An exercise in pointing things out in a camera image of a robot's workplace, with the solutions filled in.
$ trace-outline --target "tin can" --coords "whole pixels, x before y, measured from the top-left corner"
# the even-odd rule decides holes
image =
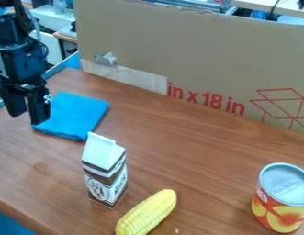
[[[281,162],[266,165],[259,174],[252,212],[270,230],[299,229],[304,220],[304,170]]]

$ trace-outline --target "milk carton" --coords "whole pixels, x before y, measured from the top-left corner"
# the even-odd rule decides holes
[[[90,199],[114,208],[128,189],[125,149],[114,140],[88,132],[82,155]]]

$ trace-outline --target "blue cloth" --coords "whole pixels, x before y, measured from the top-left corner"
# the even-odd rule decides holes
[[[51,102],[51,118],[35,130],[83,141],[109,107],[107,101],[59,92]]]

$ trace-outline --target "can label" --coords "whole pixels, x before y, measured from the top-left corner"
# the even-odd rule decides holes
[[[256,187],[251,206],[256,219],[273,231],[295,231],[304,220],[304,207],[282,204],[267,194],[260,185]]]

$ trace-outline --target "toy corn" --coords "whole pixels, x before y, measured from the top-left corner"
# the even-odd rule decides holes
[[[164,189],[139,203],[117,223],[116,235],[144,235],[153,230],[174,209],[175,191]]]

